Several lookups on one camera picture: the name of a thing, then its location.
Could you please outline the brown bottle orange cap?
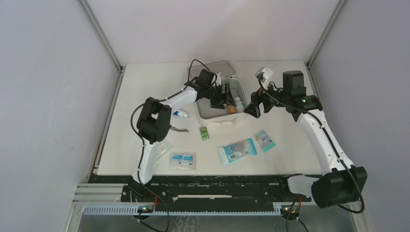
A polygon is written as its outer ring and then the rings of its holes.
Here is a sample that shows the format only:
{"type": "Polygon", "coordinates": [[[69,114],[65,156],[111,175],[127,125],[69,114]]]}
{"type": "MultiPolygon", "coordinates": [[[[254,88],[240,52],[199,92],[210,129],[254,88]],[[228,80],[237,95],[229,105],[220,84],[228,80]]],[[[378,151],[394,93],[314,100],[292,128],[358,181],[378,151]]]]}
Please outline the brown bottle orange cap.
{"type": "Polygon", "coordinates": [[[237,109],[233,105],[227,105],[226,106],[226,111],[227,111],[228,114],[236,114],[237,113],[237,109]]]}

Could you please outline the large blue white pouch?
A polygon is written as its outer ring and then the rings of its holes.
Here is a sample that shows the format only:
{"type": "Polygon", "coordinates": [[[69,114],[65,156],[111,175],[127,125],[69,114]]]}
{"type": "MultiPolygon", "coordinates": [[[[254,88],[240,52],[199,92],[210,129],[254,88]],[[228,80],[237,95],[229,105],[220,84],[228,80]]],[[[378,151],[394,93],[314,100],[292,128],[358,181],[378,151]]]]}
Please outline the large blue white pouch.
{"type": "Polygon", "coordinates": [[[223,165],[233,163],[247,156],[257,155],[257,149],[251,138],[233,144],[219,146],[217,151],[223,165]]]}

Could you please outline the black handled scissors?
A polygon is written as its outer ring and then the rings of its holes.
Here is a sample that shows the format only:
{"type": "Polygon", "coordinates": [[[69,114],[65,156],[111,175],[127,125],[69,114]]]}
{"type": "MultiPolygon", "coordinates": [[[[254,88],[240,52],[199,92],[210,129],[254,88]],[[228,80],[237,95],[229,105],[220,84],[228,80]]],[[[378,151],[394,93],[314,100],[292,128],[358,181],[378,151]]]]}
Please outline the black handled scissors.
{"type": "Polygon", "coordinates": [[[174,126],[171,126],[170,130],[177,131],[177,132],[189,132],[188,129],[181,129],[181,128],[177,128],[177,127],[174,127],[174,126]]]}

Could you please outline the white medicine kit case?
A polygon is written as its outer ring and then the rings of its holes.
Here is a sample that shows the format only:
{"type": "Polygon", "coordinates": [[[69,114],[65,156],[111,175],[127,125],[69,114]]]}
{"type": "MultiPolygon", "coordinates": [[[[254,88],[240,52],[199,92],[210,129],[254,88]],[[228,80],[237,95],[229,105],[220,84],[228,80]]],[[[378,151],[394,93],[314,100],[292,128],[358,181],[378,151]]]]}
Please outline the white medicine kit case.
{"type": "Polygon", "coordinates": [[[236,71],[227,61],[216,61],[188,68],[190,79],[197,77],[202,69],[208,68],[217,75],[211,81],[215,95],[211,99],[202,98],[196,102],[200,125],[203,127],[231,126],[244,121],[243,112],[248,105],[241,82],[235,78],[236,71]]]}

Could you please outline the small green medicine box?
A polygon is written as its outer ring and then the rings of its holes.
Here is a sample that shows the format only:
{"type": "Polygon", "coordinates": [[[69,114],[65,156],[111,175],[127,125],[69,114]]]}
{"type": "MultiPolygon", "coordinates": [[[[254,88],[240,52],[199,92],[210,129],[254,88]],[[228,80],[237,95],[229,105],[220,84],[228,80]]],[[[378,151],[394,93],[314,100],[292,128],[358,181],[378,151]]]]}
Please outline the small green medicine box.
{"type": "Polygon", "coordinates": [[[207,127],[200,127],[200,133],[203,141],[206,141],[210,138],[207,127]]]}

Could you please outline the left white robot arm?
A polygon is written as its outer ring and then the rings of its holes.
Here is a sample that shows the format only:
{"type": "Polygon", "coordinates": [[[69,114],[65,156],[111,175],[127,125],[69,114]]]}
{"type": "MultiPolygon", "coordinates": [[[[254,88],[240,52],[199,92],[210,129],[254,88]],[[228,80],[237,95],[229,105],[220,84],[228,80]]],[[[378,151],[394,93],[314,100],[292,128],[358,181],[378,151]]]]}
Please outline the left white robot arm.
{"type": "Polygon", "coordinates": [[[201,99],[210,100],[210,107],[214,109],[234,105],[234,101],[229,99],[230,90],[223,85],[220,75],[221,73],[202,69],[179,92],[162,100],[149,97],[133,111],[131,128],[142,142],[141,156],[132,173],[132,178],[139,183],[132,190],[132,195],[137,200],[144,202],[150,198],[151,188],[145,184],[153,176],[155,149],[167,136],[171,128],[171,115],[175,111],[201,99]]]}

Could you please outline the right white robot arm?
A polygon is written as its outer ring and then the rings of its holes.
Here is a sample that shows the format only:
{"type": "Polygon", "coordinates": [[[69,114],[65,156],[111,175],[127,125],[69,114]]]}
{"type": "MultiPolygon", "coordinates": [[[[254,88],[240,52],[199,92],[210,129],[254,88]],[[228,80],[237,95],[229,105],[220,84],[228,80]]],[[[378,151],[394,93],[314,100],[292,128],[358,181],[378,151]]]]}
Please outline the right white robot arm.
{"type": "Polygon", "coordinates": [[[364,167],[348,158],[328,125],[323,106],[315,95],[308,95],[301,71],[285,71],[282,87],[273,81],[274,72],[262,67],[255,77],[259,89],[251,94],[244,112],[255,118],[273,107],[283,107],[307,136],[321,168],[321,177],[292,174],[279,188],[280,197],[292,201],[298,194],[312,198],[319,208],[338,206],[354,214],[364,212],[362,190],[367,180],[364,167]]]}

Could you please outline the white plastic bottle green label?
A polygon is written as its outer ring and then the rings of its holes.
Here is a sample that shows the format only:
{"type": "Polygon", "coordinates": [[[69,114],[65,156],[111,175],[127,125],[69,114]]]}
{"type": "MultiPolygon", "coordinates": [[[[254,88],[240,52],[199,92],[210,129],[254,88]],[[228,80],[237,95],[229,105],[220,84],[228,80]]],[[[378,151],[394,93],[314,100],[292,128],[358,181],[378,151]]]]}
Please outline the white plastic bottle green label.
{"type": "Polygon", "coordinates": [[[235,97],[235,104],[237,112],[244,112],[246,106],[240,97],[235,97]]]}

